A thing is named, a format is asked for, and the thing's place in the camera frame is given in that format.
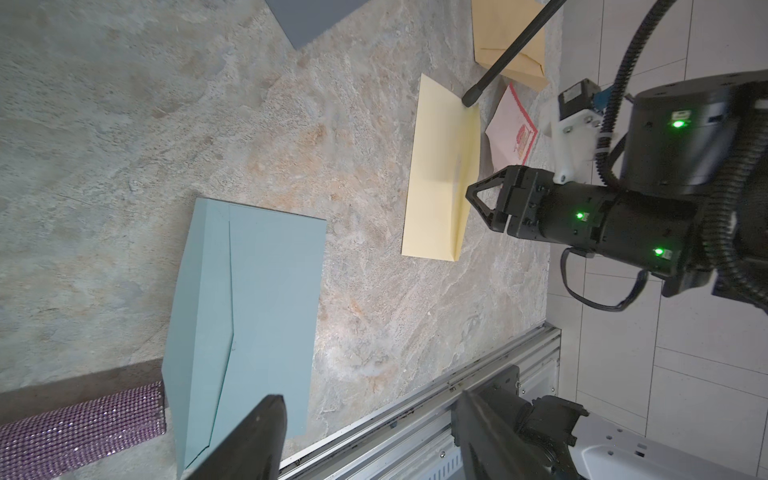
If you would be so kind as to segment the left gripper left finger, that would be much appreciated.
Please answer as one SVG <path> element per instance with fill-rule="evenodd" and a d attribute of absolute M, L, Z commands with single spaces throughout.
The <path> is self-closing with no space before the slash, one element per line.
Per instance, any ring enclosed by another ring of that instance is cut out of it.
<path fill-rule="evenodd" d="M 286 431 L 287 411 L 283 396 L 267 395 L 189 479 L 277 479 Z"/>

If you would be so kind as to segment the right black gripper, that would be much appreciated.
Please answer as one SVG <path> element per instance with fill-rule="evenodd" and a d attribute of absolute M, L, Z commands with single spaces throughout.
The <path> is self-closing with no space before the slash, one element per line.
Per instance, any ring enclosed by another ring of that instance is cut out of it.
<path fill-rule="evenodd" d="M 526 166 L 509 166 L 467 187 L 465 198 L 494 232 L 517 239 L 543 239 L 540 210 L 551 192 L 554 174 Z M 497 208 L 479 196 L 483 191 L 502 188 Z"/>

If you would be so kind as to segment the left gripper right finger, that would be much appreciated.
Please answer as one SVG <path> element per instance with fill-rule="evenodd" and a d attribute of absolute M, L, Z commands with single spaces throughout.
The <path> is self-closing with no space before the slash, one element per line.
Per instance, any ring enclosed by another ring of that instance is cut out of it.
<path fill-rule="evenodd" d="M 468 479 L 538 479 L 540 461 L 518 434 L 532 406 L 503 389 L 464 391 L 451 412 Z"/>

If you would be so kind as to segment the cream yellow envelope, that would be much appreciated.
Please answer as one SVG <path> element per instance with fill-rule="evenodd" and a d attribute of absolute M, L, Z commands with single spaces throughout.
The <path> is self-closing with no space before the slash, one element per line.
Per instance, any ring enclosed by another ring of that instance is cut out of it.
<path fill-rule="evenodd" d="M 481 118 L 430 77 L 420 79 L 401 253 L 459 259 L 479 174 Z"/>

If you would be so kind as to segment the white and pink letter paper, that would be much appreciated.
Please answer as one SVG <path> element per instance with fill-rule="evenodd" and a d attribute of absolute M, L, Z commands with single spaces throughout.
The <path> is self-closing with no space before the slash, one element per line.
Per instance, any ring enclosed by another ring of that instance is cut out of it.
<path fill-rule="evenodd" d="M 495 172 L 527 163 L 538 130 L 512 85 L 506 87 L 485 134 Z"/>

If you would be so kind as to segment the teal blue envelope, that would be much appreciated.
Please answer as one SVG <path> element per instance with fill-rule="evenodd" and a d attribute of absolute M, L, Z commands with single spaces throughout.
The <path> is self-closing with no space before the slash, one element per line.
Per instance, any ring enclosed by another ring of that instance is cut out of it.
<path fill-rule="evenodd" d="M 322 219 L 196 200 L 162 363 L 179 471 L 268 395 L 306 432 L 325 238 Z"/>

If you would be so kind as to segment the tan kraft envelope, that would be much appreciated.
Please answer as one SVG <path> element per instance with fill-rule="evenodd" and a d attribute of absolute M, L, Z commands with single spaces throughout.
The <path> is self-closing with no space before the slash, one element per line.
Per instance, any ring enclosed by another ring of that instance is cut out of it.
<path fill-rule="evenodd" d="M 542 9 L 543 5 L 534 0 L 472 0 L 475 62 L 490 68 Z M 545 63 L 546 33 L 541 29 L 501 75 L 541 92 L 549 84 Z"/>

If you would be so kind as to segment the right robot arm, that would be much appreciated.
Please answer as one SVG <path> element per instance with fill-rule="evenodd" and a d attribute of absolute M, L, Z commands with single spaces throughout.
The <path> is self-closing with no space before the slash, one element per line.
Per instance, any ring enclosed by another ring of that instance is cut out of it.
<path fill-rule="evenodd" d="M 651 35 L 671 8 L 648 11 L 623 56 L 606 103 L 583 81 L 555 103 L 557 168 L 512 165 L 470 185 L 467 201 L 489 229 L 633 266 L 665 297 L 710 286 L 715 296 L 767 306 L 767 74 L 747 71 L 669 83 L 632 99 L 626 89 Z"/>

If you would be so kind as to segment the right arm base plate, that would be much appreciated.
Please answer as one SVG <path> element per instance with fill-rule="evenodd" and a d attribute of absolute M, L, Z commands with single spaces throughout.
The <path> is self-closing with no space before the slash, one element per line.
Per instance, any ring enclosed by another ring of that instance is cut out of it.
<path fill-rule="evenodd" d="M 519 368 L 512 365 L 468 390 L 482 393 L 503 389 L 519 396 L 518 380 Z M 532 406 L 532 411 L 522 419 L 518 434 L 540 461 L 538 479 L 580 479 L 582 475 L 569 449 L 576 445 L 577 438 L 573 430 L 578 420 L 588 415 L 587 410 L 580 404 L 552 395 L 527 402 Z"/>

